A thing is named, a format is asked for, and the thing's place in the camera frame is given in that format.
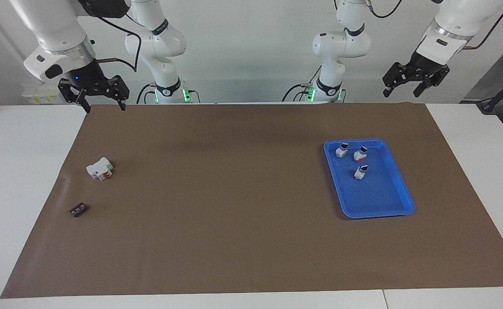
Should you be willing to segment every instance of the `brown paper mat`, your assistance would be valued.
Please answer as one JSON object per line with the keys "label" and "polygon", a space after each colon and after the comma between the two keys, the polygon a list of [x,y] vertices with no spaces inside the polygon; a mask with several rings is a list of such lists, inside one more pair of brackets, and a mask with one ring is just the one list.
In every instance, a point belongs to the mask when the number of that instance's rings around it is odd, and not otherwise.
{"label": "brown paper mat", "polygon": [[[322,145],[371,137],[413,215],[342,214]],[[480,286],[503,240],[423,105],[94,106],[2,297]]]}

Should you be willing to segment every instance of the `white table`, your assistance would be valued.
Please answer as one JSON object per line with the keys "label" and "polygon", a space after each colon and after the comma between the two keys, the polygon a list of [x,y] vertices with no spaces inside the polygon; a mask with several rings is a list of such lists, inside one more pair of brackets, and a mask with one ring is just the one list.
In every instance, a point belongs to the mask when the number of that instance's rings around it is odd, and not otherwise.
{"label": "white table", "polygon": [[[503,125],[473,105],[428,109],[503,237]],[[85,113],[77,106],[0,108],[0,294],[53,187]],[[503,308],[503,288],[214,295],[49,297],[0,308]]]}

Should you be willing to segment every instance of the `white wall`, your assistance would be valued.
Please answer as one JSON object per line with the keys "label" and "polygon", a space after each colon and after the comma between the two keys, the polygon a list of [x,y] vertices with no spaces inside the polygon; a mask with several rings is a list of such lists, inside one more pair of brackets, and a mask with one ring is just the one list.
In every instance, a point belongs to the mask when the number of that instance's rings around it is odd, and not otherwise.
{"label": "white wall", "polygon": [[[396,2],[374,0],[373,5],[381,13],[391,10]],[[173,61],[180,76],[200,92],[205,102],[281,100],[290,86],[307,82],[318,68],[319,60],[312,53],[314,36],[341,30],[331,0],[162,0],[161,3],[170,24],[181,30],[188,41],[187,52]],[[367,17],[366,26],[373,43],[365,57],[345,60],[347,73],[343,86],[349,91],[347,102],[458,103],[465,97],[503,54],[503,21],[481,49],[463,51],[451,60],[451,72],[438,88],[427,90],[418,99],[412,95],[416,84],[397,88],[389,99],[382,95],[382,76],[395,61],[408,62],[436,12],[437,5],[430,0],[406,0],[390,18]],[[486,22],[473,44],[485,35],[500,12]],[[90,17],[79,20],[89,37],[97,42],[98,57],[131,59],[124,49],[125,33]],[[37,43],[32,33],[18,19],[8,0],[0,0],[0,21],[23,53],[28,55],[34,50]],[[127,19],[115,22],[137,28]],[[0,67],[5,72],[18,71],[12,61],[2,60]],[[132,89],[131,100],[141,85],[152,81],[144,65],[139,66],[137,74],[118,63],[103,68],[107,76],[123,76]],[[28,82],[18,75],[12,80]],[[13,100],[12,96],[5,96],[4,101]]]}

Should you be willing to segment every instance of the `blue tray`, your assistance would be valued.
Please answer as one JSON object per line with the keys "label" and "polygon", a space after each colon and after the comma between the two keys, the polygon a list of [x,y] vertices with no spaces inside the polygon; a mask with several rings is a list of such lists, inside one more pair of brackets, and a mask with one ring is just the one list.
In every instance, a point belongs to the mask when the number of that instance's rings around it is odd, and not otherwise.
{"label": "blue tray", "polygon": [[[335,156],[341,143],[349,144],[342,158]],[[367,158],[354,161],[354,152],[367,147]],[[382,139],[341,139],[324,144],[329,169],[339,202],[345,215],[353,219],[410,215],[416,206],[404,184],[387,144]],[[369,167],[362,180],[356,180],[356,169]]]}

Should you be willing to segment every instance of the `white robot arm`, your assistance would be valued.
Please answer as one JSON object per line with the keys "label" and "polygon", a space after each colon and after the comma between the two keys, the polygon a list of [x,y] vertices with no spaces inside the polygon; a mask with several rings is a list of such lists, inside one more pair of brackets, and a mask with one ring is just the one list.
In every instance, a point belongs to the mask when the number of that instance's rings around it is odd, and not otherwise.
{"label": "white robot arm", "polygon": [[365,31],[365,0],[340,0],[337,20],[343,31],[320,33],[313,41],[313,51],[322,60],[322,71],[316,81],[312,100],[334,101],[341,92],[345,65],[340,58],[357,58],[367,54],[371,38]]}
{"label": "white robot arm", "polygon": [[392,65],[383,77],[385,97],[406,82],[421,82],[413,94],[438,86],[449,73],[447,62],[465,47],[503,0],[432,0],[440,9],[428,26],[410,62]]}
{"label": "white robot arm", "polygon": [[[173,62],[166,58],[185,52],[187,42],[184,36],[169,24],[159,0],[132,0],[131,10],[135,22],[147,28],[137,32],[143,39],[139,59],[153,74],[158,102],[191,101],[185,81],[177,75]],[[126,49],[130,54],[137,54],[138,45],[136,37],[126,37]]]}
{"label": "white robot arm", "polygon": [[[120,18],[129,10],[128,0],[78,0],[91,16]],[[38,41],[38,48],[24,61],[24,66],[44,82],[64,74],[59,90],[67,102],[91,110],[85,96],[106,96],[125,110],[130,91],[120,76],[107,79],[95,59],[95,51],[76,19],[68,0],[10,0],[28,29]]]}

